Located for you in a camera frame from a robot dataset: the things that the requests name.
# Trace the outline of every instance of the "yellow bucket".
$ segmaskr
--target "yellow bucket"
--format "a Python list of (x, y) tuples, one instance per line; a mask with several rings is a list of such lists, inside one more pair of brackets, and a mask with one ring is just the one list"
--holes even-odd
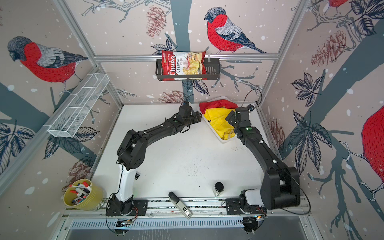
[[(83, 182), (86, 182), (88, 185), (92, 184), (92, 182), (88, 179), (80, 179), (72, 183), (72, 185), (77, 185), (78, 183)], [(95, 186), (94, 184), (92, 184), (92, 190), (88, 194), (87, 198), (78, 205), (73, 205), (72, 203), (72, 200), (77, 198), (77, 195), (70, 192), (71, 190), (76, 190), (76, 187), (69, 187), (64, 193), (64, 204), (68, 207), (73, 207), (84, 211), (96, 211), (104, 204), (104, 190), (101, 187)]]

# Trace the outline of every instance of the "black basket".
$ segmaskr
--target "black basket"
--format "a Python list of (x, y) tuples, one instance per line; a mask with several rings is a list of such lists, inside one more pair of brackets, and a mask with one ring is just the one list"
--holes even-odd
[(220, 59), (211, 58), (208, 62), (208, 59), (204, 60), (204, 66), (207, 74), (194, 74), (194, 75), (163, 75), (163, 66), (161, 65), (161, 59), (156, 61), (156, 75), (159, 81), (163, 79), (174, 79), (174, 78), (184, 78), (184, 79), (175, 79), (178, 80), (198, 80), (191, 78), (202, 78), (201, 80), (218, 80), (220, 79)]

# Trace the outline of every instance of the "bird head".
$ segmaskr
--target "bird head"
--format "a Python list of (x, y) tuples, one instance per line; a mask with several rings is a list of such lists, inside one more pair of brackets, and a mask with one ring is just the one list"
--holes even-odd
[(8, 51), (13, 61), (18, 59), (22, 61), (26, 61), (26, 57), (24, 54), (24, 47), (31, 43), (32, 41), (29, 38), (23, 36), (17, 36), (13, 38), (8, 43)]
[(209, 23), (212, 23), (214, 19), (219, 15), (226, 15), (224, 8), (214, 7), (207, 11), (207, 14), (204, 17), (204, 20), (207, 20)]

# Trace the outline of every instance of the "gray floor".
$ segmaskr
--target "gray floor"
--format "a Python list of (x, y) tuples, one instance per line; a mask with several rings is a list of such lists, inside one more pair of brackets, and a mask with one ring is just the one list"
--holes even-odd
[(306, 240), (299, 217), (269, 217), (255, 234), (242, 228), (181, 228), (160, 230), (130, 230), (125, 236), (109, 230), (72, 230), (67, 240)]

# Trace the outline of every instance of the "bird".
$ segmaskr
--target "bird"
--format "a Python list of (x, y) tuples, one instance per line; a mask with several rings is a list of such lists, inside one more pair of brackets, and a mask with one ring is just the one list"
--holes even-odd
[(336, 14), (333, 16), (335, 17), (336, 15), (341, 15), (341, 12), (338, 11), (338, 7), (341, 6), (342, 4), (346, 3), (348, 0), (325, 0), (325, 2), (327, 3), (327, 5), (325, 6), (325, 8), (327, 8), (324, 12), (324, 16), (326, 16), (327, 14), (327, 11), (329, 9), (329, 7), (334, 7), (336, 8)]
[(360, 182), (372, 193), (372, 198), (368, 200), (375, 202), (375, 194), (384, 189), (384, 106), (364, 123), (361, 137), (363, 154), (351, 152), (346, 142), (341, 143), (345, 144), (348, 150), (346, 161), (349, 160), (351, 154), (361, 157), (370, 164), (372, 170), (380, 177), (381, 185), (374, 190), (370, 189), (366, 183)]
[(75, 74), (77, 65), (87, 57), (63, 51), (60, 48), (46, 47), (32, 42), (24, 36), (17, 36), (8, 42), (8, 51), (13, 61), (20, 60), (36, 77), (51, 83), (63, 83)]
[(224, 8), (213, 7), (207, 11), (204, 17), (207, 20), (208, 39), (218, 52), (231, 51), (235, 53), (238, 49), (250, 48), (259, 53), (266, 53), (255, 46), (227, 16)]

